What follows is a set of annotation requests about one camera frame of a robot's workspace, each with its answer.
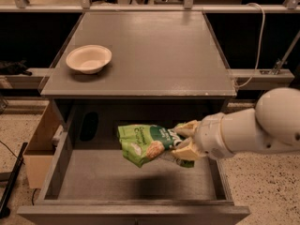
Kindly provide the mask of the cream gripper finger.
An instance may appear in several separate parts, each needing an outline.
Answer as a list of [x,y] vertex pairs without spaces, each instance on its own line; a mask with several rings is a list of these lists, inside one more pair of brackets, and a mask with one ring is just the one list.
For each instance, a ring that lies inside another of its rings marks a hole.
[[194,161],[203,157],[203,152],[198,148],[192,139],[185,139],[171,150],[175,158]]
[[180,123],[180,124],[176,125],[173,128],[173,130],[177,134],[179,134],[185,138],[188,138],[188,137],[194,136],[195,130],[198,125],[199,125],[199,122],[197,120],[192,120],[192,121],[189,121],[186,123]]

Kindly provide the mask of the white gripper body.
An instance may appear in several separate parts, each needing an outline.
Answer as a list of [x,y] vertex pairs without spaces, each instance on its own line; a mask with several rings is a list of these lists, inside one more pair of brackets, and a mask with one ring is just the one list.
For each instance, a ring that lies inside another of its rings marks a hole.
[[232,158],[233,152],[226,146],[221,131],[224,113],[205,116],[194,133],[194,142],[211,159]]

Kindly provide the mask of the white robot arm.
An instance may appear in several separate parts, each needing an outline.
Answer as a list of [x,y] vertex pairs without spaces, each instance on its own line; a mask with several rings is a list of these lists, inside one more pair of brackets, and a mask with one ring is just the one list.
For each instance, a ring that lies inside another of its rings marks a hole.
[[300,149],[300,91],[268,91],[256,106],[219,112],[175,128],[186,140],[172,150],[175,158],[231,158],[237,153],[279,154]]

